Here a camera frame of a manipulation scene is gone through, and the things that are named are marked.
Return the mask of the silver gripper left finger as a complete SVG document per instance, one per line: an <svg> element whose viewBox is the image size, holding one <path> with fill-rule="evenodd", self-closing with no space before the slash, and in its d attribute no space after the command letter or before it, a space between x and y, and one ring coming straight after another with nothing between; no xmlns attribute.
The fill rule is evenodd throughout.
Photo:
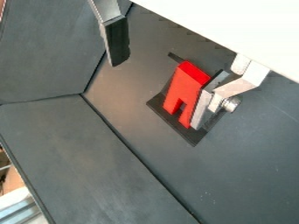
<svg viewBox="0 0 299 224"><path fill-rule="evenodd" d="M118 0L88 0L88 4L98 19L107 59L110 65L116 67L131 53L127 17L122 14Z"/></svg>

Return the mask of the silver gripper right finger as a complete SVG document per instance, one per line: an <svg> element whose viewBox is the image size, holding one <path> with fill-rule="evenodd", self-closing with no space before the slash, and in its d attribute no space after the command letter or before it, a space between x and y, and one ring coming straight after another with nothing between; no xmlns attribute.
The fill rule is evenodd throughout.
<svg viewBox="0 0 299 224"><path fill-rule="evenodd" d="M238 95L259 87L270 69L239 54L230 67L222 71L200 91L200 97L191 117L191 127L199 130L211 117L224 109L232 113L240 104Z"/></svg>

